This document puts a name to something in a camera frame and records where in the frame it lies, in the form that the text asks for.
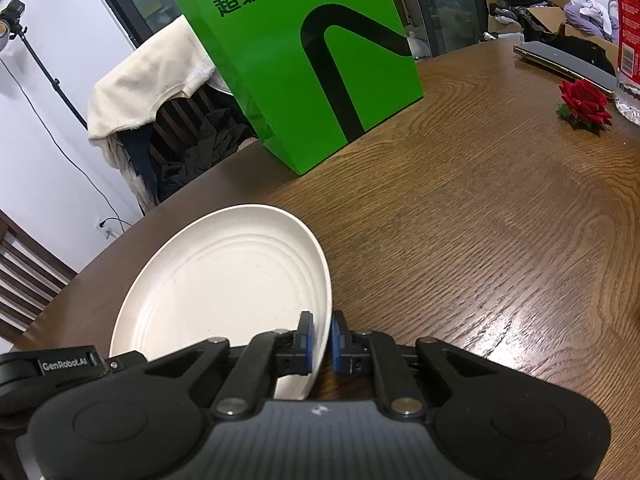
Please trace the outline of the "dark wooden slatted chair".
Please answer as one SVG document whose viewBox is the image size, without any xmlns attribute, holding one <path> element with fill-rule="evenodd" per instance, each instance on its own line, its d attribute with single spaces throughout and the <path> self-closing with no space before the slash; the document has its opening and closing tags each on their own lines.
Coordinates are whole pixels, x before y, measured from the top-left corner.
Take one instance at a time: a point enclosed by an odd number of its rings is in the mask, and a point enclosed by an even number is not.
<svg viewBox="0 0 640 480">
<path fill-rule="evenodd" d="M 15 344 L 76 271 L 0 212 L 1 339 Z"/>
</svg>

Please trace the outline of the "red artificial rose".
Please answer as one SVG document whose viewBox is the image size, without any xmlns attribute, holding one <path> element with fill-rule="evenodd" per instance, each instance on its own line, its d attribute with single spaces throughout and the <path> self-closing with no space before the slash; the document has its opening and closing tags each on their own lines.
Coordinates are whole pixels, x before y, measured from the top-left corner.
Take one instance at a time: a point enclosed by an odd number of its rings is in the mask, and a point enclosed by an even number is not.
<svg viewBox="0 0 640 480">
<path fill-rule="evenodd" d="M 559 90 L 562 103 L 556 107 L 556 114 L 574 129 L 584 129 L 598 136 L 612 125 L 612 115 L 606 109 L 608 99 L 590 81 L 564 80 Z"/>
</svg>

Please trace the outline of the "cream plate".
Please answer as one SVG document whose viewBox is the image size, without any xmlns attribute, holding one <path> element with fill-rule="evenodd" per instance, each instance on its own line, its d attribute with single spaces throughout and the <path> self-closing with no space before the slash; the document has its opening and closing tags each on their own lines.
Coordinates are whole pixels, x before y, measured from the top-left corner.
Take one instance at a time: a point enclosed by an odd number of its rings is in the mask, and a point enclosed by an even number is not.
<svg viewBox="0 0 640 480">
<path fill-rule="evenodd" d="M 154 360 L 221 336 L 244 346 L 257 334 L 295 330 L 312 315 L 312 372 L 278 380 L 281 400 L 303 400 L 329 340 L 332 284 L 306 224 L 280 208 L 245 204 L 198 219 L 171 237 L 134 280 L 120 307 L 110 353 Z"/>
</svg>

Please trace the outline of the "cardboard box with clothes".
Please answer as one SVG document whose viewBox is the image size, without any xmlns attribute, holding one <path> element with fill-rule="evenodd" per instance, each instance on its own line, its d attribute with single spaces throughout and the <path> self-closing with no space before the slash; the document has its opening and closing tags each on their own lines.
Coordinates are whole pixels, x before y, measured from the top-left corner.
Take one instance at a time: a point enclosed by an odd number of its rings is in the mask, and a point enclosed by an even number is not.
<svg viewBox="0 0 640 480">
<path fill-rule="evenodd" d="M 578 12 L 573 0 L 485 0 L 488 10 L 488 32 L 494 35 L 524 32 L 516 19 L 517 10 L 540 32 L 551 35 L 576 37 L 591 41 L 604 50 L 615 64 L 618 55 L 616 19 L 611 18 L 613 31 L 609 34 L 603 25 L 590 16 Z"/>
</svg>

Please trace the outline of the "dark laptop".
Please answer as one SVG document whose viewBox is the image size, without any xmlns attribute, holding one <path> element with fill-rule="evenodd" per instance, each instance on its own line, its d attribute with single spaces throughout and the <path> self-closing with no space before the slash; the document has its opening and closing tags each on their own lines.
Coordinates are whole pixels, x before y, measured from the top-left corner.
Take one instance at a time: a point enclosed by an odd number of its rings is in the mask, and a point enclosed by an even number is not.
<svg viewBox="0 0 640 480">
<path fill-rule="evenodd" d="M 615 98 L 617 78 L 581 58 L 539 41 L 514 44 L 513 52 L 524 60 L 548 68 L 573 80 L 586 80 L 602 91 L 609 100 Z"/>
</svg>

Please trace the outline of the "cream white jacket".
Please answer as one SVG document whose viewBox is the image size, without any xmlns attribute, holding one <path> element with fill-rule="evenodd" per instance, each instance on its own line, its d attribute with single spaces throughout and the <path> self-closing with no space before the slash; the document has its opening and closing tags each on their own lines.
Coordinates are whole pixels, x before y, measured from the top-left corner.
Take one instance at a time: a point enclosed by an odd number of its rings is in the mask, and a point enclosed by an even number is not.
<svg viewBox="0 0 640 480">
<path fill-rule="evenodd" d="M 167 101 L 190 98 L 203 84 L 230 94 L 228 84 L 184 16 L 146 40 L 92 88 L 88 141 L 117 169 L 146 214 L 158 199 L 134 169 L 117 135 L 155 122 Z"/>
</svg>

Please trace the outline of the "black light stand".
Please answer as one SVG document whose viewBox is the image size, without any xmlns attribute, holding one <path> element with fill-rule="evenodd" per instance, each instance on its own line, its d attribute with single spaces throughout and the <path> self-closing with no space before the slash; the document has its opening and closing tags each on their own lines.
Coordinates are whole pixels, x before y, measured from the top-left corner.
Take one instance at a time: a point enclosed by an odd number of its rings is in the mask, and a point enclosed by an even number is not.
<svg viewBox="0 0 640 480">
<path fill-rule="evenodd" d="M 43 64 L 41 58 L 28 41 L 27 27 L 21 24 L 21 18 L 24 14 L 25 9 L 25 3 L 21 2 L 21 0 L 10 0 L 1 10 L 1 50 L 4 50 L 6 46 L 16 38 L 21 40 L 21 43 L 26 48 L 27 52 L 32 57 L 34 62 L 37 64 L 38 68 L 41 70 L 41 73 L 43 73 L 43 76 L 45 76 L 47 81 L 50 82 L 50 85 L 52 86 L 56 94 L 60 97 L 66 107 L 72 112 L 78 122 L 85 129 L 88 129 L 87 121 L 85 120 L 84 116 L 80 114 L 80 111 L 72 103 L 68 96 L 66 96 L 66 93 L 62 89 L 60 80 L 48 71 L 47 67 Z"/>
</svg>

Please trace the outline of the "chair draped with clothes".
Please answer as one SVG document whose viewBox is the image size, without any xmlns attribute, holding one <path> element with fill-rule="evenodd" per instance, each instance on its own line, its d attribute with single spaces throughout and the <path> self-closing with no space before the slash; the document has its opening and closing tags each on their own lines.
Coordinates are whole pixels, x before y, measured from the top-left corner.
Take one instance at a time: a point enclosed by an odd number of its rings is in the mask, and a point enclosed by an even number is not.
<svg viewBox="0 0 640 480">
<path fill-rule="evenodd" d="M 118 138 L 156 206 L 258 136 L 233 96 L 203 84 Z"/>
</svg>

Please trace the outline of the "green paper shopping bag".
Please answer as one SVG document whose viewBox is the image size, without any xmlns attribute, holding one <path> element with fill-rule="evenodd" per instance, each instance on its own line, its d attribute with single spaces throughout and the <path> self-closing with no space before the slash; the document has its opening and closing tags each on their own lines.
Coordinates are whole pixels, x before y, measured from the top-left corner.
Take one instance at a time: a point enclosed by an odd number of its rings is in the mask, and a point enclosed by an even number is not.
<svg viewBox="0 0 640 480">
<path fill-rule="evenodd" d="M 393 0 L 175 0 L 266 148 L 306 174 L 422 98 Z"/>
</svg>

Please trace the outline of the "red labelled container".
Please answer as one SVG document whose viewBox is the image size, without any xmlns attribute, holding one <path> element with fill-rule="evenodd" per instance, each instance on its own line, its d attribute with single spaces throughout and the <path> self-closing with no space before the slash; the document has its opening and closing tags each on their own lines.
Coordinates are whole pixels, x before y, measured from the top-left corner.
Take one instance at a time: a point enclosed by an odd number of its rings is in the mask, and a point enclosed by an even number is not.
<svg viewBox="0 0 640 480">
<path fill-rule="evenodd" d="M 620 45 L 618 46 L 615 105 L 620 114 L 640 125 L 640 4 L 617 0 Z"/>
</svg>

